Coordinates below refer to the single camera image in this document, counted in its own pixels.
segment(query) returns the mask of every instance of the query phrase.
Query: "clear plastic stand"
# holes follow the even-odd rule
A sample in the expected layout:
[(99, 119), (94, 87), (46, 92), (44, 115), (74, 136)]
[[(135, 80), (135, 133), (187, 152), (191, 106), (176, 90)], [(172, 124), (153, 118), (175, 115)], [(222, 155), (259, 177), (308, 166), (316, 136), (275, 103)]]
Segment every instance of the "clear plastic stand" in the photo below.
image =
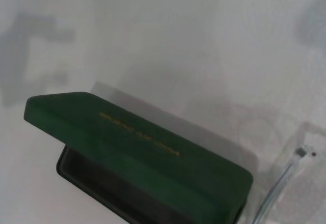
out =
[(252, 224), (326, 221), (326, 130), (304, 122), (292, 139), (296, 141), (296, 149)]

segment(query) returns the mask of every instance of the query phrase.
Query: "white wall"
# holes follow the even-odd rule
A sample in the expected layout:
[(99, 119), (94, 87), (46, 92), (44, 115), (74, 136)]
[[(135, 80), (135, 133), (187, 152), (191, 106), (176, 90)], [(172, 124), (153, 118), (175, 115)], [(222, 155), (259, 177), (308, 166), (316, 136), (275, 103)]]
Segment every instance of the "white wall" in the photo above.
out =
[(326, 128), (325, 7), (326, 0), (0, 0), (0, 219), (123, 222), (56, 175), (62, 144), (22, 120), (29, 96), (90, 91), (95, 81), (229, 138), (223, 152), (197, 143), (244, 167), (255, 162), (259, 182), (298, 124)]

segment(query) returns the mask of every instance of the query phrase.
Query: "green box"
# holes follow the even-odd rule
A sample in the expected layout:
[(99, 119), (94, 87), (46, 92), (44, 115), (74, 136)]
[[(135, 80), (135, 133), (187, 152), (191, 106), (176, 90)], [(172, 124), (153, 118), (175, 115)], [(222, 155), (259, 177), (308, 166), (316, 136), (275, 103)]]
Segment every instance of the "green box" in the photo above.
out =
[(89, 93), (32, 97), (24, 118), (193, 224), (234, 223), (253, 182), (242, 167)]

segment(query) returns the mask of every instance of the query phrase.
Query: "white surface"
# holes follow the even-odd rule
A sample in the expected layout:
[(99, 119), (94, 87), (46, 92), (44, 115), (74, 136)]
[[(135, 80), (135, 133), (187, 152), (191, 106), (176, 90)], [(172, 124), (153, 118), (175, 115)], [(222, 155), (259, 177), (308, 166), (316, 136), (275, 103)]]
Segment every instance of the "white surface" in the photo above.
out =
[(22, 119), (29, 96), (90, 91), (95, 81), (229, 138), (222, 149), (183, 132), (242, 163), (259, 185), (298, 123), (326, 127), (325, 8), (326, 0), (0, 0), (1, 223), (124, 223), (56, 174), (63, 144)]

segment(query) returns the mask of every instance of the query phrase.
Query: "gold lettering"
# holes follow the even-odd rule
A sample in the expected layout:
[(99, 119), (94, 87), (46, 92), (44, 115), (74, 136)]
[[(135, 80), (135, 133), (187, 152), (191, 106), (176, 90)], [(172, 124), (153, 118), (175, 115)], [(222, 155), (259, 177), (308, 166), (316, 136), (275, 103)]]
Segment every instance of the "gold lettering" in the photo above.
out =
[[(99, 115), (100, 115), (101, 117), (103, 117), (103, 118), (105, 118), (105, 119), (111, 121), (112, 123), (116, 124), (117, 126), (123, 127), (124, 129), (129, 130), (129, 131), (134, 131), (134, 128), (133, 128), (133, 127), (124, 124), (122, 121), (119, 121), (119, 120), (113, 118), (113, 117), (110, 116), (110, 115), (107, 115), (107, 114), (105, 114), (105, 113), (99, 113)], [(144, 134), (144, 133), (142, 133), (142, 132), (140, 132), (140, 131), (137, 131), (137, 132), (136, 132), (136, 135), (139, 136), (139, 137), (141, 137), (141, 138), (143, 138), (143, 139), (145, 139), (145, 140), (147, 140), (147, 141), (151, 141), (151, 140), (153, 140), (153, 138), (152, 138), (151, 136), (148, 136), (148, 135), (146, 135), (146, 134)], [(157, 145), (158, 147), (160, 147), (160, 148), (166, 150), (166, 151), (169, 151), (169, 152), (172, 153), (172, 154), (177, 155), (178, 157), (179, 157), (180, 154), (181, 154), (180, 152), (178, 152), (178, 151), (174, 151), (173, 149), (171, 149), (170, 147), (166, 146), (165, 144), (163, 144), (163, 143), (160, 142), (160, 141), (154, 141), (154, 144)]]

